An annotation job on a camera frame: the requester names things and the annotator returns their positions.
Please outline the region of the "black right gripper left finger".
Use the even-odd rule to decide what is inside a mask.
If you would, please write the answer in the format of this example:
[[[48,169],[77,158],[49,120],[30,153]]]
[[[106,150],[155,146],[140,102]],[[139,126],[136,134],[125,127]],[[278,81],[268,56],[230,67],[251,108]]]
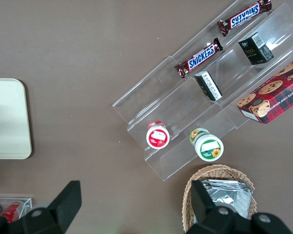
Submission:
[[[71,181],[46,208],[36,208],[22,218],[24,233],[64,234],[81,205],[81,183]]]

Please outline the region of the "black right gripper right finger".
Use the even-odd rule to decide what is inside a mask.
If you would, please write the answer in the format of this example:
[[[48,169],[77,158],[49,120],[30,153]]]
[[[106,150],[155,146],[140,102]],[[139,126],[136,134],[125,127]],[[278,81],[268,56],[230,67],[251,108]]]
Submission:
[[[235,213],[224,206],[216,206],[199,180],[191,182],[191,204],[197,222],[188,234],[232,234],[236,222]]]

